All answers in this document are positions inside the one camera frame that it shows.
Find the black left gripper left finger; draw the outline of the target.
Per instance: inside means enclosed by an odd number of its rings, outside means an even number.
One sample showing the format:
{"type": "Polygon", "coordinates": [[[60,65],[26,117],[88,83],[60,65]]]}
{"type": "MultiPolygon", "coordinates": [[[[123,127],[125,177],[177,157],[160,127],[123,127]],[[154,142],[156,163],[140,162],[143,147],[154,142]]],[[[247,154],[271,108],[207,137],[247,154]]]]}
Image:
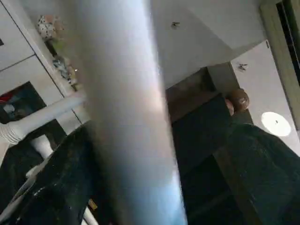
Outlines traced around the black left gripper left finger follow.
{"type": "Polygon", "coordinates": [[[88,128],[77,128],[53,152],[9,217],[11,225],[82,223],[97,169],[88,128]]]}

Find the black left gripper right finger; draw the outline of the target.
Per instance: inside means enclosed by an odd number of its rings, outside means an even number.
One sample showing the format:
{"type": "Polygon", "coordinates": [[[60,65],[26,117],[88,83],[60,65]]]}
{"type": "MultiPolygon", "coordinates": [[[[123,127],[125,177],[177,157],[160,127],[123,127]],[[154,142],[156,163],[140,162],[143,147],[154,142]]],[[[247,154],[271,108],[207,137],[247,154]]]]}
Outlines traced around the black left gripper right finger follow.
{"type": "Polygon", "coordinates": [[[233,124],[227,147],[264,225],[300,223],[300,158],[279,137],[252,124],[233,124]]]}

